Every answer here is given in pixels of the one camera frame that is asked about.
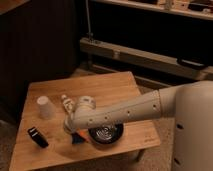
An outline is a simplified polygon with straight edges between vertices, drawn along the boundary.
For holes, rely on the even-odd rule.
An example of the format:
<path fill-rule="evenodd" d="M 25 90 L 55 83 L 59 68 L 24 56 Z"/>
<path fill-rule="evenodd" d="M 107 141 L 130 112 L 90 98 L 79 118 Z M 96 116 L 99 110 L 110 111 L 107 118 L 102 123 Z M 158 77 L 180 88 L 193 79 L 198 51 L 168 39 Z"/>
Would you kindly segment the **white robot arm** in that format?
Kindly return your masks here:
<path fill-rule="evenodd" d="M 103 108 L 97 108 L 91 96 L 81 96 L 76 103 L 71 99 L 63 99 L 67 112 L 64 129 L 75 141 L 80 129 L 153 119 L 162 115 L 170 116 L 174 111 L 175 94 L 176 89 L 164 88 Z"/>

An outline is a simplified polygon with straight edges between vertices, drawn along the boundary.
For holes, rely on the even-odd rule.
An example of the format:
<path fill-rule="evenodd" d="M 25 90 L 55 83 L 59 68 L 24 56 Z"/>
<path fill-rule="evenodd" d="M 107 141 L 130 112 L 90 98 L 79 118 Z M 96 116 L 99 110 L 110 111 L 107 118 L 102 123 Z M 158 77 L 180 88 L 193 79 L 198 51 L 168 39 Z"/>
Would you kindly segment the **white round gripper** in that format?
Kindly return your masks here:
<path fill-rule="evenodd" d="M 91 96 L 80 96 L 77 101 L 74 101 L 74 108 L 71 114 L 66 111 L 66 117 L 64 119 L 64 130 L 71 134 L 72 143 L 79 144 L 83 142 L 89 143 L 89 137 L 85 131 L 77 131 L 75 128 L 75 121 L 79 116 L 83 116 L 89 111 L 96 108 L 95 99 Z"/>

